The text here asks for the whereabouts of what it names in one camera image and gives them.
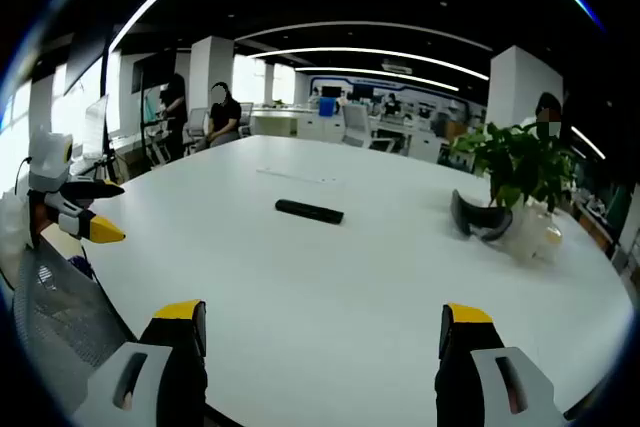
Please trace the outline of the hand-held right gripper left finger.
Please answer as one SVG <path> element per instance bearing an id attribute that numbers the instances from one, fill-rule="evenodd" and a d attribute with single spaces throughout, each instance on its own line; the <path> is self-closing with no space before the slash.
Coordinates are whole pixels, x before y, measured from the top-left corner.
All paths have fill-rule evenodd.
<path id="1" fill-rule="evenodd" d="M 89 378 L 75 426 L 201 426 L 207 388 L 206 303 L 157 311 Z"/>

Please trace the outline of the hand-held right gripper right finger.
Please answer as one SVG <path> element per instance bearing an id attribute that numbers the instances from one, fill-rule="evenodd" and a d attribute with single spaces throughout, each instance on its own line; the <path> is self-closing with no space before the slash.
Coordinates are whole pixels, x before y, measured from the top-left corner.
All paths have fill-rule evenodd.
<path id="1" fill-rule="evenodd" d="M 483 310 L 443 306 L 435 375 L 439 426 L 567 426 L 554 387 Z"/>

